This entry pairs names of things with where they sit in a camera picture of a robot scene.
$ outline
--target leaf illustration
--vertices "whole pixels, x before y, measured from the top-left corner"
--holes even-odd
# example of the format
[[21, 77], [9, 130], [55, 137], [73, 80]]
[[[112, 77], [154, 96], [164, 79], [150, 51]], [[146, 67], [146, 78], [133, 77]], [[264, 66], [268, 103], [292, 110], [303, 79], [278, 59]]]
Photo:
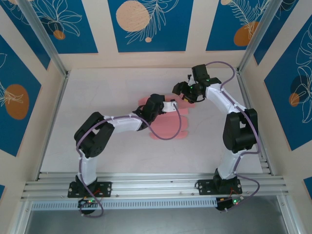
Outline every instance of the leaf illustration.
[[142, 5], [148, 11], [150, 21], [148, 25], [142, 30], [136, 32], [128, 32], [126, 38], [130, 39], [127, 45], [137, 39], [139, 41], [142, 41], [146, 38], [153, 38], [157, 34], [157, 32], [161, 30], [162, 25], [166, 26], [165, 13], [168, 13], [172, 9], [174, 9], [179, 2], [179, 0], [175, 0], [174, 4], [169, 8], [168, 3], [172, 1], [173, 0], [141, 0]]
[[263, 0], [262, 4], [260, 4], [260, 1], [258, 0], [258, 3], [253, 9], [253, 21], [257, 21], [260, 16], [263, 15], [267, 7], [269, 6], [271, 0]]
[[290, 11], [293, 8], [295, 2], [296, 0], [283, 0], [275, 16], [280, 19], [282, 11]]
[[228, 5], [232, 7], [232, 12], [234, 16], [239, 19], [241, 25], [248, 25], [253, 21], [254, 14], [249, 1], [232, 0]]
[[4, 65], [6, 56], [7, 56], [6, 54], [0, 53], [0, 68]]

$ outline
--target white arm segment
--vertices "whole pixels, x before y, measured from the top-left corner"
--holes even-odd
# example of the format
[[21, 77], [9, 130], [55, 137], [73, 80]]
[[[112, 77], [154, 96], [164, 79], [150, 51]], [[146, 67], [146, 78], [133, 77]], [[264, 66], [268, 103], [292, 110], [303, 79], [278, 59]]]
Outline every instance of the white arm segment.
[[[231, 112], [238, 113], [239, 110], [235, 108], [235, 106], [239, 106], [242, 110], [245, 110], [246, 108], [242, 105], [240, 105], [234, 98], [231, 97], [224, 89], [222, 89], [223, 92], [225, 92], [234, 102], [235, 106], [222, 94], [220, 90], [220, 84], [213, 84], [206, 89], [206, 98], [210, 101], [212, 101], [218, 109], [224, 113], [229, 114]], [[219, 175], [222, 179], [231, 179], [236, 176], [234, 173], [234, 167], [239, 159], [242, 152], [245, 152], [246, 150], [242, 150], [234, 154], [232, 151], [225, 149], [224, 156], [222, 158], [221, 164], [218, 167]]]
[[80, 150], [80, 152], [82, 153], [82, 159], [80, 159], [82, 160], [82, 170], [81, 170], [82, 178], [85, 184], [89, 185], [97, 179], [96, 172], [97, 172], [98, 159], [97, 157], [86, 158], [83, 151]]
[[[231, 112], [238, 113], [239, 110], [234, 107], [232, 103], [222, 94], [220, 90], [220, 84], [212, 84], [209, 87], [206, 88], [206, 98], [210, 101], [212, 101], [217, 108], [223, 113], [223, 114], [229, 114]], [[234, 98], [229, 95], [228, 92], [226, 92], [225, 89], [222, 89], [226, 95], [228, 95], [237, 106], [239, 106], [242, 110], [245, 110], [246, 107], [240, 105]]]
[[130, 118], [131, 116], [137, 116], [134, 113], [128, 114], [129, 118], [120, 118], [114, 119], [113, 116], [104, 116], [104, 119], [112, 118], [113, 120], [108, 121], [110, 124], [114, 126], [113, 134], [122, 133], [127, 131], [137, 131], [141, 124], [142, 120], [137, 118]]

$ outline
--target beige circle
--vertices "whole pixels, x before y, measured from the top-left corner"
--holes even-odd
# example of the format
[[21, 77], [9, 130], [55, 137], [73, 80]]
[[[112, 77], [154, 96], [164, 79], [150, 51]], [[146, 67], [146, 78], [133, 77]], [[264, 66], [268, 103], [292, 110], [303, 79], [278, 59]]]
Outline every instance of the beige circle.
[[227, 5], [227, 4], [230, 4], [232, 0], [221, 0], [221, 4], [222, 5]]
[[125, 1], [116, 11], [119, 26], [127, 32], [136, 32], [145, 28], [150, 22], [150, 15], [138, 1]]
[[17, 5], [18, 3], [16, 2], [16, 0], [8, 0], [10, 3], [13, 3], [14, 5]]

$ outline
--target orange circle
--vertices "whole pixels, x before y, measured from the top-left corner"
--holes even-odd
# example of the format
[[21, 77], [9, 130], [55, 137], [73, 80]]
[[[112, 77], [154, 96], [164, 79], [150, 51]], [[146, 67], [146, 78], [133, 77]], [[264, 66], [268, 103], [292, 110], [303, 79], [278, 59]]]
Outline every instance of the orange circle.
[[292, 106], [292, 107], [296, 107], [298, 104], [299, 104], [299, 95], [296, 94], [296, 93], [293, 93], [289, 96], [289, 104]]
[[235, 45], [237, 46], [248, 45], [251, 40], [251, 37], [249, 35], [249, 28], [252, 28], [251, 34], [253, 35], [256, 28], [258, 27], [258, 24], [259, 22], [251, 22], [248, 25], [244, 25], [240, 29], [238, 29], [238, 31], [235, 33], [235, 36], [234, 36]]
[[65, 39], [65, 34], [64, 34], [62, 31], [60, 31], [60, 30], [55, 30], [55, 31], [53, 32], [53, 36], [54, 36], [56, 39], [58, 39], [58, 40], [64, 40], [64, 39]]
[[17, 120], [24, 119], [29, 108], [29, 96], [26, 89], [19, 84], [11, 84], [5, 90], [4, 96], [8, 99], [5, 102], [5, 108], [8, 114]]

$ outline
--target enclosure wall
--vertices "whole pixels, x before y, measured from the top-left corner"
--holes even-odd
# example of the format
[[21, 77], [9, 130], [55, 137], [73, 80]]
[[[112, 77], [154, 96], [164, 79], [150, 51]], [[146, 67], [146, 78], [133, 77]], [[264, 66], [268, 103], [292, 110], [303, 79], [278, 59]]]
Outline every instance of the enclosure wall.
[[6, 12], [14, 9], [0, 1], [0, 233], [9, 230], [25, 182], [36, 178], [63, 82], [38, 39], [21, 35], [31, 27], [13, 24]]
[[[237, 15], [247, 2], [251, 8]], [[30, 4], [71, 70], [191, 67], [213, 60], [237, 66], [268, 6], [262, 2], [269, 1], [56, 0], [51, 4], [35, 0]], [[261, 11], [244, 20], [258, 3]]]
[[291, 2], [281, 5], [242, 76], [274, 172], [284, 176], [306, 229], [312, 230], [306, 187], [312, 176], [312, 1]]

